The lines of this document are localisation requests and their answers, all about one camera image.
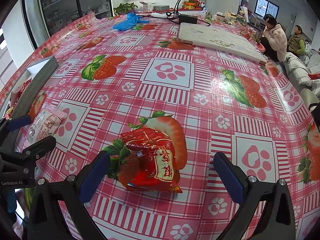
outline white board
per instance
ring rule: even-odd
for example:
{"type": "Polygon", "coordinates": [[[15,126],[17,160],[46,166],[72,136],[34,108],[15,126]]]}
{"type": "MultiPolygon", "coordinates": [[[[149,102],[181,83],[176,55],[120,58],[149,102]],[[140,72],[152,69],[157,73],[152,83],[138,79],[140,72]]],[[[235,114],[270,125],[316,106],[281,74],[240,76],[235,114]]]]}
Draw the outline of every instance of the white board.
{"type": "Polygon", "coordinates": [[[254,62],[267,62],[265,57],[244,37],[215,27],[181,23],[179,41],[195,46],[228,52],[254,62]]]}

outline white blanket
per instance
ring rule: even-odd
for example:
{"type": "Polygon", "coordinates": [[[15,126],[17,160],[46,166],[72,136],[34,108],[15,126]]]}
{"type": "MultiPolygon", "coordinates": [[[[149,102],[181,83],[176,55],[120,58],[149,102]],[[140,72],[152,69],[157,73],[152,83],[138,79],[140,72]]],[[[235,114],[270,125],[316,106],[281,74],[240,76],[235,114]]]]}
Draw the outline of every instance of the white blanket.
{"type": "Polygon", "coordinates": [[[288,52],[284,61],[288,63],[289,71],[294,75],[299,85],[310,87],[317,97],[320,96],[320,79],[311,80],[308,76],[309,70],[298,57],[288,52]]]}

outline blue glove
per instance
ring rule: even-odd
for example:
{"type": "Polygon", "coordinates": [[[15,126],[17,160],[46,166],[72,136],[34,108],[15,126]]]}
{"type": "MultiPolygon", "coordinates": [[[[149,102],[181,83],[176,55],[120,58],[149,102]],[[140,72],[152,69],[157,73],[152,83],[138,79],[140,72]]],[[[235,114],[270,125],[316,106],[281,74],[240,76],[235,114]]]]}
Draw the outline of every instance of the blue glove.
{"type": "Polygon", "coordinates": [[[127,19],[113,26],[113,29],[118,31],[126,31],[136,26],[138,23],[148,23],[149,21],[140,20],[141,16],[137,16],[135,13],[129,13],[127,19]]]}

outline brown vest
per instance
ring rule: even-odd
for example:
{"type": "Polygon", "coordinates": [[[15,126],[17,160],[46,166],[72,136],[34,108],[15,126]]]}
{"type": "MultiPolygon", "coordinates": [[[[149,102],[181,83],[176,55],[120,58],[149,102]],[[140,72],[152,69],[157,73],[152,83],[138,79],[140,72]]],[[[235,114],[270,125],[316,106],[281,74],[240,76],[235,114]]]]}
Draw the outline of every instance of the brown vest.
{"type": "Polygon", "coordinates": [[[296,51],[297,49],[300,49],[300,44],[299,44],[300,40],[305,41],[305,38],[303,37],[302,34],[298,34],[298,35],[292,34],[288,42],[289,51],[296,51]]]}

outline green sleeve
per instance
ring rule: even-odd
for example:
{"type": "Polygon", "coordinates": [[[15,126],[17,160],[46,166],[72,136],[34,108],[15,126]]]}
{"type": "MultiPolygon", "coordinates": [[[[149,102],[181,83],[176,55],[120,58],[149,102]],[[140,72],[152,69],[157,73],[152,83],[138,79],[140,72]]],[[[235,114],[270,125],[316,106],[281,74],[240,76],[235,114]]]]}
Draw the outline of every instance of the green sleeve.
{"type": "Polygon", "coordinates": [[[300,49],[297,49],[296,53],[300,55],[304,55],[306,52],[306,48],[305,48],[303,39],[299,40],[299,45],[300,45],[300,49]]]}

